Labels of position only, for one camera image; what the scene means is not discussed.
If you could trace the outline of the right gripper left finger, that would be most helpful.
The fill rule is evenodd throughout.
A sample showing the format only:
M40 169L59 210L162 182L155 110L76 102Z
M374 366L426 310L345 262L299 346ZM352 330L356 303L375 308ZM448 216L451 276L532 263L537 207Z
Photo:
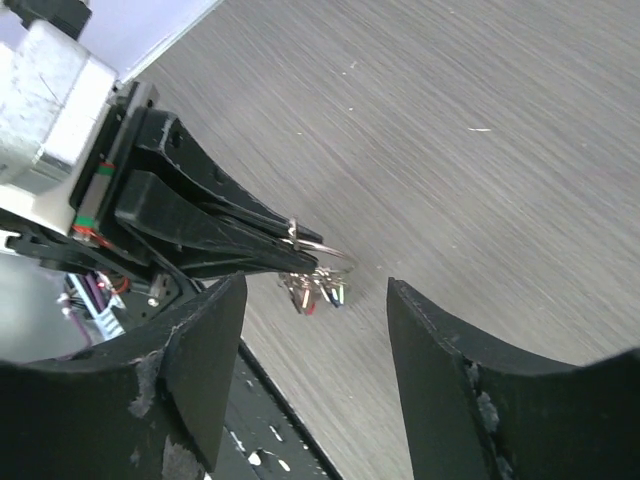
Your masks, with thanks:
M3 363L2 477L213 472L246 298L234 275L77 359Z

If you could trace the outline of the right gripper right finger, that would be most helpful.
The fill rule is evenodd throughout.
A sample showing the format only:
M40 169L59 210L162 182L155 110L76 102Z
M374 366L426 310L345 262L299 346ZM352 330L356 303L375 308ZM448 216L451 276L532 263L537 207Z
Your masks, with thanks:
M639 352L585 365L509 344L390 279L386 311L417 479L635 479Z

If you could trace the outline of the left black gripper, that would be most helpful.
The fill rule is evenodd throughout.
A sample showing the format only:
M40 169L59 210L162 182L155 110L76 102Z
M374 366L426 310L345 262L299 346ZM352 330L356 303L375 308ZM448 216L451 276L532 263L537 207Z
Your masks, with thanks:
M288 218L227 174L176 114L152 109L157 99L146 82L118 92L62 200L71 224L57 232L3 207L1 251L70 273L152 273L150 250L197 279L313 272L318 260L285 241ZM131 173L117 201L134 150L135 167L145 171Z

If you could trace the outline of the large metal keyring with keys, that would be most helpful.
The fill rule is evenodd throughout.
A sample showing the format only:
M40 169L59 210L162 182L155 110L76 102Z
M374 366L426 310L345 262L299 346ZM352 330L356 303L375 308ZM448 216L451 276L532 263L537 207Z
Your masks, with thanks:
M315 252L335 257L345 263L344 267L317 266L312 273L280 272L280 285L287 291L294 309L301 315L312 315L318 302L324 300L334 308L345 305L345 277L356 267L356 260L333 247L322 243L303 240L298 233L298 222L291 218L288 222L287 237L282 241L297 252Z

